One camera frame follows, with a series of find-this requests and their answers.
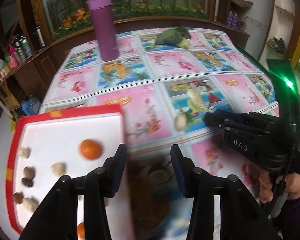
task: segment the red and white tray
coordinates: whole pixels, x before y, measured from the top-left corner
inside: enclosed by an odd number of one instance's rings
[[[103,146],[97,160],[85,160],[78,146],[85,139],[94,139]],[[51,165],[65,162],[71,178],[86,175],[101,167],[106,158],[115,154],[124,143],[123,116],[119,105],[93,106],[67,109],[21,118],[16,126],[7,164],[6,201],[11,226],[19,233],[32,214],[23,205],[12,201],[15,192],[24,197],[34,197],[41,202],[58,178],[52,174]],[[17,156],[19,147],[29,147],[30,157]],[[21,183],[23,168],[35,168],[34,186]],[[106,207],[110,233],[113,240],[134,239],[126,173],[119,191]],[[78,201],[78,224],[83,222],[83,201]]]

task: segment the cartoon print tablecloth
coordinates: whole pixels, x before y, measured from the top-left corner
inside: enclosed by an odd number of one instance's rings
[[[202,122],[207,111],[278,115],[270,80],[220,31],[188,28],[189,50],[155,46],[167,28],[120,33],[120,57],[103,62],[97,41],[73,48],[56,73],[40,113],[119,103],[125,115],[130,192],[137,239],[185,239],[192,199],[178,190],[172,144],[213,175],[236,174],[254,193],[248,161]],[[219,239],[219,198],[214,239]]]

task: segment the bottle lid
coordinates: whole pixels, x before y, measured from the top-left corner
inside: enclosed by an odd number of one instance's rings
[[[87,4],[90,10],[94,10],[112,5],[112,0],[88,0]]]

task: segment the purple sleeve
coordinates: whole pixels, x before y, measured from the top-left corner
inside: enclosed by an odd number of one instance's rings
[[[289,239],[296,231],[300,231],[300,198],[284,203],[275,225],[281,230],[283,239]]]

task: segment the floor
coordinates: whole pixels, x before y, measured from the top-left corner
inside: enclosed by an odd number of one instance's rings
[[[10,226],[5,197],[6,163],[12,136],[10,119],[7,115],[2,114],[0,118],[0,227],[11,240],[17,240],[19,234]]]

